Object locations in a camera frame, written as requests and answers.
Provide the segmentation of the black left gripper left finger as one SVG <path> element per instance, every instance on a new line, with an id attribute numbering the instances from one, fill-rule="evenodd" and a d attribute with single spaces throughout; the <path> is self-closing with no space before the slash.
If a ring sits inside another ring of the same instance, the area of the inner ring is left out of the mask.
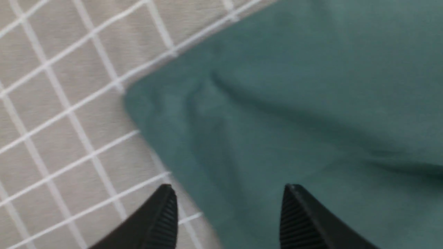
<path id="1" fill-rule="evenodd" d="M 175 249 L 178 213 L 174 189 L 162 184 L 128 219 L 91 248 Z"/>

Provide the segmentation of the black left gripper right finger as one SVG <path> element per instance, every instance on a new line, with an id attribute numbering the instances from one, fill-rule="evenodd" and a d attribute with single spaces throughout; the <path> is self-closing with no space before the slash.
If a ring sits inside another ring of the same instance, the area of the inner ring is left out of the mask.
<path id="1" fill-rule="evenodd" d="M 376 249 L 299 184 L 284 188 L 281 249 Z"/>

